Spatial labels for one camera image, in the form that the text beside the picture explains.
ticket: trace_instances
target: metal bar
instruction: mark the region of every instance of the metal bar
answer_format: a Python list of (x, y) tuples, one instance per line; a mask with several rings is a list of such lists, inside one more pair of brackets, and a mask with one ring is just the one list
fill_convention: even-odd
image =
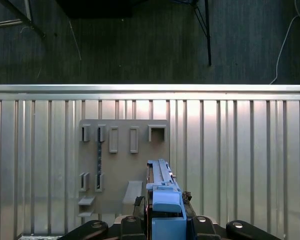
[(0, 100), (140, 100), (147, 101), (151, 100), (294, 100), (300, 101), (300, 94), (253, 94), (253, 93), (171, 93), (171, 92), (143, 92), (143, 93), (134, 93), (133, 91), (128, 93), (58, 93), (58, 94), (31, 94), (31, 93), (0, 93)]
[(200, 24), (200, 27), (201, 27), (201, 29), (202, 29), (202, 31), (203, 31), (205, 37), (208, 38), (208, 35), (207, 35), (206, 31), (205, 31), (204, 26), (202, 25), (202, 23), (201, 23), (201, 21), (200, 21), (200, 18), (199, 18), (199, 16), (198, 16), (198, 13), (197, 13), (196, 9), (199, 9), (199, 8), (198, 8), (198, 7), (194, 7), (194, 8), (193, 8), (194, 13), (195, 13), (195, 16), (196, 16), (196, 19), (198, 19), (198, 22), (199, 22), (199, 24)]
[(31, 8), (30, 8), (29, 0), (24, 0), (24, 5), (25, 5), (26, 16), (30, 21), (32, 21)]
[(300, 94), (300, 85), (231, 85), (231, 84), (56, 84), (56, 85), (0, 85), (0, 93), (245, 93), (245, 94)]
[(203, 25), (204, 25), (205, 29), (207, 29), (207, 25), (206, 25), (206, 23), (205, 23), (204, 18), (202, 17), (202, 13), (201, 13), (201, 11), (200, 11), (199, 6), (197, 6), (197, 9), (198, 9), (198, 12), (199, 12), (199, 14), (200, 14), (200, 18), (201, 18), (201, 20), (202, 20), (202, 22), (203, 22)]
[(0, 21), (0, 28), (6, 28), (10, 26), (20, 25), (23, 22), (20, 19)]
[(205, 23), (206, 23), (206, 40), (207, 40), (207, 47), (208, 47), (208, 60), (209, 66), (211, 66), (211, 43), (210, 43), (210, 22), (209, 22), (209, 3), (208, 0), (204, 0), (205, 5)]
[(29, 20), (19, 9), (17, 9), (10, 1), (0, 0), (0, 3), (9, 9), (17, 18), (19, 18), (25, 25), (32, 28), (41, 38), (44, 38), (46, 35)]

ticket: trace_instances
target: corrugated metal wall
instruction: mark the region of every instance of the corrugated metal wall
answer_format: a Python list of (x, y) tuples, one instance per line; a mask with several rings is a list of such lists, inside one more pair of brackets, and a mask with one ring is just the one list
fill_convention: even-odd
[[(0, 95), (0, 240), (63, 234), (81, 224), (81, 119), (169, 120), (170, 166), (198, 214), (300, 239), (300, 95), (106, 95)], [(98, 217), (112, 222), (115, 214)]]

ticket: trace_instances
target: dark wall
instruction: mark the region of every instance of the dark wall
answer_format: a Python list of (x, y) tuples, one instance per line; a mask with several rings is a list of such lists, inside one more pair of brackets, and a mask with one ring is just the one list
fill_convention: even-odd
[[(12, 1), (24, 9), (23, 0)], [(275, 77), (293, 0), (211, 0), (212, 66), (193, 10), (149, 0), (133, 18), (69, 21), (53, 0), (32, 1), (42, 41), (29, 28), (0, 29), (0, 84), (268, 84)], [(204, 12), (204, 1), (200, 2)], [(13, 19), (0, 5), (0, 21)], [(300, 20), (292, 27), (276, 84), (300, 84)]]

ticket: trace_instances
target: screw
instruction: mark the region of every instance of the screw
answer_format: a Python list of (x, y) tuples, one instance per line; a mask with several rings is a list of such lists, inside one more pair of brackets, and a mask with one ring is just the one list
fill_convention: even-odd
[(203, 216), (198, 217), (199, 222), (204, 223), (206, 219)]
[(92, 227), (93, 227), (94, 229), (98, 229), (98, 228), (101, 227), (101, 224), (95, 222), (94, 224), (92, 224)]
[(240, 222), (234, 222), (233, 226), (235, 226), (237, 229), (242, 229), (244, 227)]

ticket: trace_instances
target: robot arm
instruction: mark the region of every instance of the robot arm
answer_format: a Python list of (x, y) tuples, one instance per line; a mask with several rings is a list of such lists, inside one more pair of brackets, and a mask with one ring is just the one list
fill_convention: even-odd
[(166, 161), (148, 161), (146, 196), (139, 196), (131, 215), (113, 226), (89, 221), (59, 240), (279, 240), (241, 220), (226, 228), (193, 210), (189, 192), (182, 192)]

